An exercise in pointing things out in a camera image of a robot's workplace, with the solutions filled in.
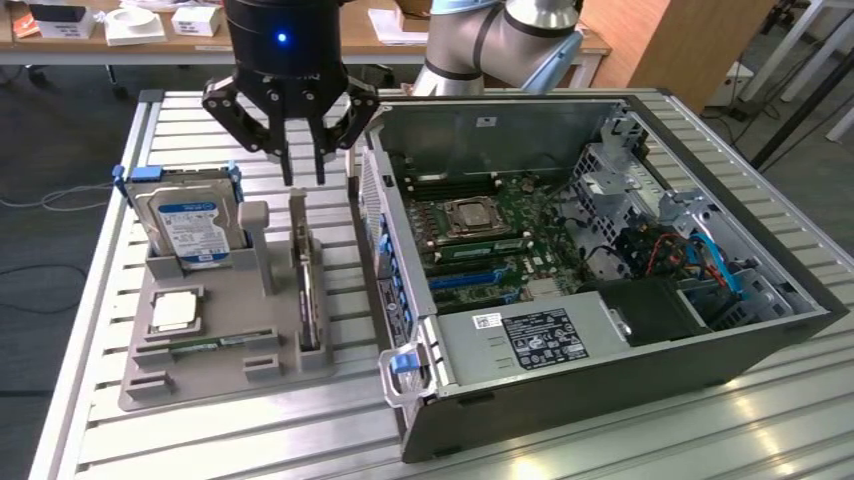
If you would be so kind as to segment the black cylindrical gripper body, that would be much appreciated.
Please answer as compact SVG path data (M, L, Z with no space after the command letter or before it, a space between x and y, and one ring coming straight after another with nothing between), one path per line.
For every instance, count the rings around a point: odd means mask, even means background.
M227 1L236 68L223 97L241 94L265 114L323 121L348 85L340 1Z

